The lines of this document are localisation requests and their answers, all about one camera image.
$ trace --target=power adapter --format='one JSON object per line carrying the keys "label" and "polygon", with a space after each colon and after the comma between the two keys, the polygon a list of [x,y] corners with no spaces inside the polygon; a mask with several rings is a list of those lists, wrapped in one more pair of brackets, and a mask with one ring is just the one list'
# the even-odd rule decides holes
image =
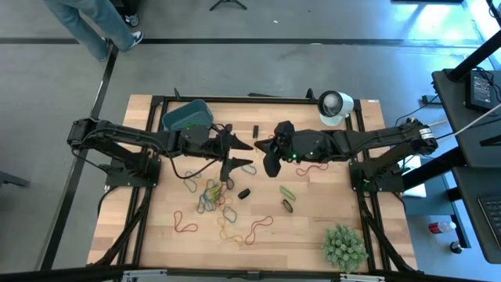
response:
{"label": "power adapter", "polygon": [[485,113],[498,105],[494,86],[479,71],[470,71],[466,77],[465,86],[464,106],[467,109]]}

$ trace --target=white bottle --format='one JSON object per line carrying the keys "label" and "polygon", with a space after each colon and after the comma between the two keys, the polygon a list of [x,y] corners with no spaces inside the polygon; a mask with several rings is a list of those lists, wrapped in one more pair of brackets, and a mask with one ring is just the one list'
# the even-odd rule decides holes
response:
{"label": "white bottle", "polygon": [[454,222],[435,222],[430,223],[428,229],[433,234],[451,232],[456,229],[456,224]]}

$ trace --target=keyboard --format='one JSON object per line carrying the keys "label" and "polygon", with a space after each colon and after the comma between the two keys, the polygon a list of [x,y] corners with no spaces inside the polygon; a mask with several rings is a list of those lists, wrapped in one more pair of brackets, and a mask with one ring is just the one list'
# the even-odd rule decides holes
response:
{"label": "keyboard", "polygon": [[501,248],[501,196],[478,198],[478,203],[484,211],[498,247]]}

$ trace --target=jeans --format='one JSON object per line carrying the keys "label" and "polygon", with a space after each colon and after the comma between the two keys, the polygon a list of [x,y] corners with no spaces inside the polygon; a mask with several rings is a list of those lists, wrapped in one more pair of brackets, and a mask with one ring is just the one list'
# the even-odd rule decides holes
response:
{"label": "jeans", "polygon": [[108,57],[106,42],[80,17],[78,10],[94,20],[121,51],[129,50],[134,44],[134,37],[127,24],[122,20],[110,0],[44,1],[59,22],[81,44],[86,45],[90,53],[99,61]]}

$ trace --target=sneaker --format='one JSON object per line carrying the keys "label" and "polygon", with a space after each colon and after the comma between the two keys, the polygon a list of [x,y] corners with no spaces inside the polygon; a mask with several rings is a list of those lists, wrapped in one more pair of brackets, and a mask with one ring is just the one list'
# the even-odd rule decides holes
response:
{"label": "sneaker", "polygon": [[134,43],[132,43],[132,46],[130,49],[134,48],[134,46],[138,45],[141,41],[142,41],[142,32],[141,31],[136,31],[136,32],[132,32],[132,36],[134,36]]}
{"label": "sneaker", "polygon": [[[110,40],[108,38],[101,38],[102,40],[104,40],[106,42],[106,50],[108,50],[110,48]],[[106,58],[100,60],[99,62],[104,62],[106,60],[108,60],[108,57],[110,56],[110,51],[106,51]]]}

